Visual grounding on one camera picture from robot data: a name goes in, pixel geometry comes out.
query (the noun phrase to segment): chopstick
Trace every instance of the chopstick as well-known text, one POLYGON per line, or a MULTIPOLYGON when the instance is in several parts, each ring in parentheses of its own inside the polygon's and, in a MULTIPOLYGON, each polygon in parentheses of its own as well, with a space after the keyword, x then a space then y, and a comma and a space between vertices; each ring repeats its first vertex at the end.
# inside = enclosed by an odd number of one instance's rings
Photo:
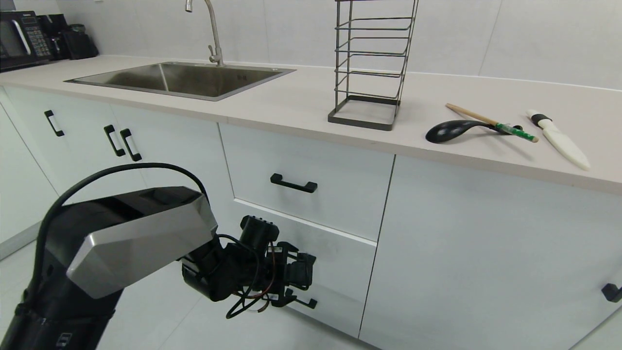
POLYGON ((537 136, 533 136, 530 135, 526 132, 524 132, 523 130, 517 129, 517 128, 513 128, 512 126, 500 123, 496 120, 492 120, 490 118, 487 118, 483 115, 477 114, 473 111, 470 110, 466 110, 462 107, 458 107, 456 105, 452 105, 451 103, 447 103, 445 104, 445 107, 451 109, 452 111, 456 112, 456 113, 462 113, 464 115, 468 115, 472 118, 475 118, 477 120, 481 120, 484 123, 488 123, 490 125, 494 125, 495 128, 499 129, 499 130, 503 130, 504 132, 514 135, 514 136, 518 136, 520 138, 524 138, 525 140, 531 141, 533 143, 536 143, 538 141, 540 141, 540 139, 537 136))

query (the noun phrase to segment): microwave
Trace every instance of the microwave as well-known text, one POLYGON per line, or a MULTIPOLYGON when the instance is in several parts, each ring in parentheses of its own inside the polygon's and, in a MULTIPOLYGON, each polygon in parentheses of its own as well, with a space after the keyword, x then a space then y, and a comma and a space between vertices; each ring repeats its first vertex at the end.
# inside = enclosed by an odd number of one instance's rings
POLYGON ((0 71, 52 58, 34 11, 0 11, 0 71))

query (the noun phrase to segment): black spoon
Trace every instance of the black spoon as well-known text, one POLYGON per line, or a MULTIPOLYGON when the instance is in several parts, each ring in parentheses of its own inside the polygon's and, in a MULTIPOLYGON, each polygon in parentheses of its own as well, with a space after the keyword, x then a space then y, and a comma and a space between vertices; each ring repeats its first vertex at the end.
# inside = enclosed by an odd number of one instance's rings
MULTIPOLYGON (((494 125, 490 125, 488 123, 484 123, 479 120, 450 120, 444 123, 438 124, 437 126, 430 129, 430 131, 425 134, 425 139, 432 143, 443 143, 449 140, 453 140, 456 137, 465 133, 466 130, 474 126, 484 126, 491 130, 495 130, 502 135, 507 135, 501 130, 494 127, 494 125)), ((516 125, 514 126, 517 129, 522 130, 522 126, 516 125)))

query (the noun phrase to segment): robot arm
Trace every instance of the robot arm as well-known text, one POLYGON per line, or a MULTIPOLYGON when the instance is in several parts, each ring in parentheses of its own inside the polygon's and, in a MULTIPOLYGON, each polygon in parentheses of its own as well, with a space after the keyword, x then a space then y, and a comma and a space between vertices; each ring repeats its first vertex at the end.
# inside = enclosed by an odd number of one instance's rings
POLYGON ((123 289, 175 260, 184 281, 212 301, 239 296, 227 318, 261 299, 276 307, 298 301, 287 287, 311 285, 315 257, 287 242, 274 246, 272 223, 245 217, 239 240, 216 234, 217 227, 205 195, 186 187, 62 206, 35 266, 41 274, 33 275, 0 350, 96 349, 123 289), (220 237, 234 242, 223 248, 220 237))

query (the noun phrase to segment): coffee maker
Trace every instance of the coffee maker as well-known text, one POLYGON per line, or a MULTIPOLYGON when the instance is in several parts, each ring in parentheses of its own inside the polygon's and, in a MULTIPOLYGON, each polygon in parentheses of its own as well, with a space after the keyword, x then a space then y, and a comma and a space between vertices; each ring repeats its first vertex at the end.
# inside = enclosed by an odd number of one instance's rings
POLYGON ((95 44, 81 24, 68 25, 63 14, 37 16, 45 40, 50 47, 52 60, 79 60, 99 54, 95 44))

